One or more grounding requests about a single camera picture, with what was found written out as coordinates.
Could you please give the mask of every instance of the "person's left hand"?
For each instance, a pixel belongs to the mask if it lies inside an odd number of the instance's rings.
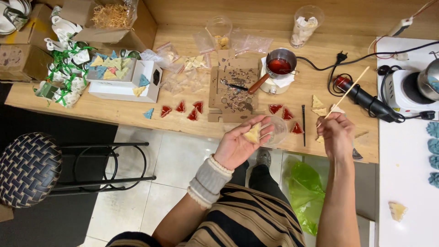
[[[271,138],[271,135],[267,133],[274,130],[274,125],[269,125],[260,131],[261,136],[267,135],[259,140],[259,144],[253,144],[247,140],[243,134],[248,132],[258,122],[261,122],[262,126],[264,126],[270,122],[270,117],[264,115],[255,116],[225,133],[213,158],[229,170],[234,170],[241,165],[256,149]]]

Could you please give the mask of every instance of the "stainless steel pot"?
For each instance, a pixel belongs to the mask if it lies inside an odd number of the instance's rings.
[[[425,97],[439,101],[439,58],[432,61],[426,69],[419,73],[417,87]]]
[[[291,65],[291,71],[285,71],[286,74],[276,74],[273,71],[271,71],[268,68],[268,63],[276,58],[283,58],[287,60],[287,62]],[[283,78],[287,78],[290,74],[294,74],[294,75],[298,74],[299,72],[295,70],[296,65],[297,65],[296,55],[294,55],[294,53],[287,48],[274,49],[267,54],[267,58],[265,59],[265,69],[267,73],[270,75],[270,78],[273,79],[283,79]]]

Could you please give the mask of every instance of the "green plastic bag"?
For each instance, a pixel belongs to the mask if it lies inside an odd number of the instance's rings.
[[[302,231],[317,235],[325,192],[320,175],[308,164],[297,161],[291,169],[288,188],[293,208]]]

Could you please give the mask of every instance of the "striped shirt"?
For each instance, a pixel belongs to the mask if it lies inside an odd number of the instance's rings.
[[[305,246],[299,221],[284,201],[234,184],[220,194],[189,240],[178,246]],[[121,233],[107,246],[161,247],[141,232]]]

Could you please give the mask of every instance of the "hand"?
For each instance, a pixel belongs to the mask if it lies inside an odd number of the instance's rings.
[[[319,117],[316,125],[317,134],[325,140],[325,151],[329,160],[346,161],[352,158],[352,141],[354,139],[355,125],[342,113],[331,113],[324,119]]]
[[[253,144],[243,136],[256,123],[261,122],[262,126],[270,122],[269,116],[258,115],[247,120],[245,123],[239,125],[233,130],[224,134],[223,139],[219,143],[213,158],[218,161],[223,167],[234,170],[240,164],[244,163],[252,153],[264,143],[266,143],[271,135],[267,134],[274,130],[274,125],[269,125],[260,131],[262,137],[259,144]]]

